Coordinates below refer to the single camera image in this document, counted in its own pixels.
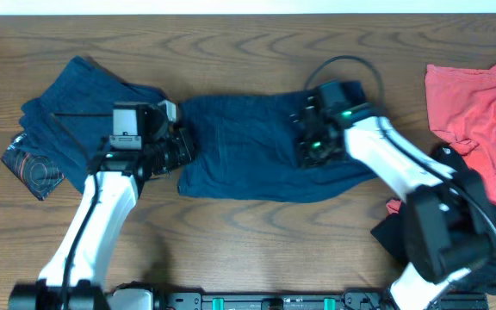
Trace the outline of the navy blue shorts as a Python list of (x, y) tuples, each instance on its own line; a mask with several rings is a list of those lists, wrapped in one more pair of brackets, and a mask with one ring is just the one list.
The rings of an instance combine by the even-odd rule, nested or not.
[(350, 159), (303, 169), (294, 116), (306, 91), (270, 96), (209, 95), (180, 105), (181, 123), (195, 143), (195, 160), (177, 182), (180, 195), (202, 198), (320, 202), (375, 178)]

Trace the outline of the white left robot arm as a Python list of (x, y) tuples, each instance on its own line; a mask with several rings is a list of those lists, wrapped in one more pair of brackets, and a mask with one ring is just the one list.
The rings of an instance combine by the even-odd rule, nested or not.
[(109, 113), (110, 135), (90, 158), (84, 192), (62, 243), (34, 283), (17, 283), (10, 309), (159, 309), (165, 298), (148, 284), (133, 282), (104, 290), (121, 228), (146, 182), (193, 161), (178, 107), (118, 102)]

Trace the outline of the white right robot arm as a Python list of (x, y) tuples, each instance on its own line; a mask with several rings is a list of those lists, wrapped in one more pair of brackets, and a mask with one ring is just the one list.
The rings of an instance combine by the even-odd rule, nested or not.
[(408, 263), (378, 301), (380, 309), (430, 309), (496, 258), (496, 227), (477, 172), (430, 158), (370, 103), (313, 95), (291, 119), (301, 126), (301, 166), (355, 159), (405, 203)]

